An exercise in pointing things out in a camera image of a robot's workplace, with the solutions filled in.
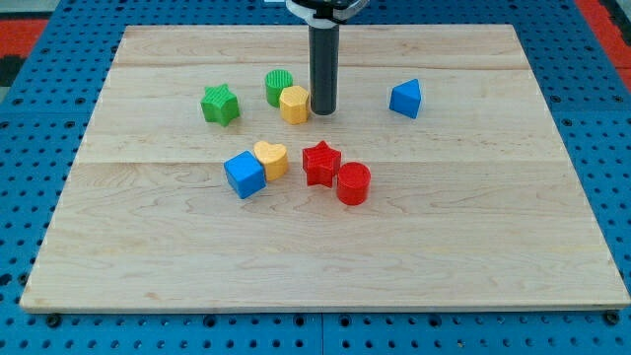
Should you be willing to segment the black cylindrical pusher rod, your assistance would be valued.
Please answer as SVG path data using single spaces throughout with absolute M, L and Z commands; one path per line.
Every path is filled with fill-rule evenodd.
M 339 27 L 309 27 L 311 110 L 318 115 L 336 111 Z

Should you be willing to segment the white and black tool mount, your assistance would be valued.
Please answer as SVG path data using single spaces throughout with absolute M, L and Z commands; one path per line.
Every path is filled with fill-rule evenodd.
M 287 10 L 309 26 L 337 26 L 359 14 L 369 0 L 286 0 Z

